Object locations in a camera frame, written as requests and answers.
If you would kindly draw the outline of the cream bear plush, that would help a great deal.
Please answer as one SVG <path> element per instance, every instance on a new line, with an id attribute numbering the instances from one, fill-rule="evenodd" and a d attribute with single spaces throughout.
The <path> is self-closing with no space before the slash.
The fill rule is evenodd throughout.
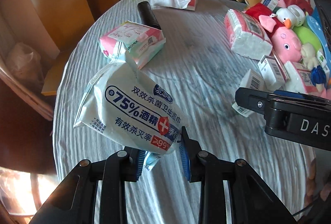
<path id="1" fill-rule="evenodd" d="M 315 50 L 314 46 L 309 42 L 301 46 L 301 56 L 304 66 L 309 71 L 312 71 L 313 68 L 320 65 L 320 62 L 317 59 L 317 51 Z"/>

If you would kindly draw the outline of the black cylinder roll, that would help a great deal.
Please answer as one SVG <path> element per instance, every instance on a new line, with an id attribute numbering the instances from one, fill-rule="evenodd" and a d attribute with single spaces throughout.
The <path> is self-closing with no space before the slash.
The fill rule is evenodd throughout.
<path id="1" fill-rule="evenodd" d="M 161 27 L 151 9 L 148 1 L 142 1 L 137 4 L 137 9 L 143 25 L 161 30 Z"/>

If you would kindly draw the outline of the white alcohol wipes pack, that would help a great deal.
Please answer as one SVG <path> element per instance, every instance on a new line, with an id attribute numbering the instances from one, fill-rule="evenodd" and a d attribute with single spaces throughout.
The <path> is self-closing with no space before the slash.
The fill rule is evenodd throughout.
<path id="1" fill-rule="evenodd" d="M 108 64 L 89 81 L 74 127 L 123 146 L 164 155 L 176 150 L 186 117 L 172 96 L 135 64 Z"/>

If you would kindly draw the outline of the pink green wipes pack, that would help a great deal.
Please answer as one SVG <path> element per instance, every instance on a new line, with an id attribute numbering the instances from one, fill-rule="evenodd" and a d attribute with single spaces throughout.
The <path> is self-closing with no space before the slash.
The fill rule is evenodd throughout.
<path id="1" fill-rule="evenodd" d="M 103 55 L 112 63 L 124 62 L 125 53 L 142 69 L 165 45 L 166 38 L 160 29 L 126 21 L 100 37 Z"/>

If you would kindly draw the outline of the white duck plush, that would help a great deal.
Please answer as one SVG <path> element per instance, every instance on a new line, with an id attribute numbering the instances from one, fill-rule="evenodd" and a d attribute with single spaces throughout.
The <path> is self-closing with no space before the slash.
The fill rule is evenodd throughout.
<path id="1" fill-rule="evenodd" d="M 301 27 L 305 21 L 305 12 L 297 5 L 289 5 L 276 11 L 277 19 L 284 24 L 287 29 Z"/>

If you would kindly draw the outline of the pink tissue pack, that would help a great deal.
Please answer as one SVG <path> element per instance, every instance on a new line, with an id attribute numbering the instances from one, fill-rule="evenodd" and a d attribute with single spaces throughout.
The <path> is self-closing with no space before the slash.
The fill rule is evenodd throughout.
<path id="1" fill-rule="evenodd" d="M 232 52 L 253 60 L 260 60 L 272 52 L 272 43 L 255 18 L 229 9 L 225 15 L 224 25 Z"/>

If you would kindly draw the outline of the pink pig plush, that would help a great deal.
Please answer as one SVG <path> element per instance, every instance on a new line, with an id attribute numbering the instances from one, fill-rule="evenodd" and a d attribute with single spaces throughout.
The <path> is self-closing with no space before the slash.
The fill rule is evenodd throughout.
<path id="1" fill-rule="evenodd" d="M 301 61 L 302 43 L 293 30 L 286 28 L 275 17 L 267 15 L 259 15 L 259 22 L 268 33 L 273 50 L 283 64 Z"/>

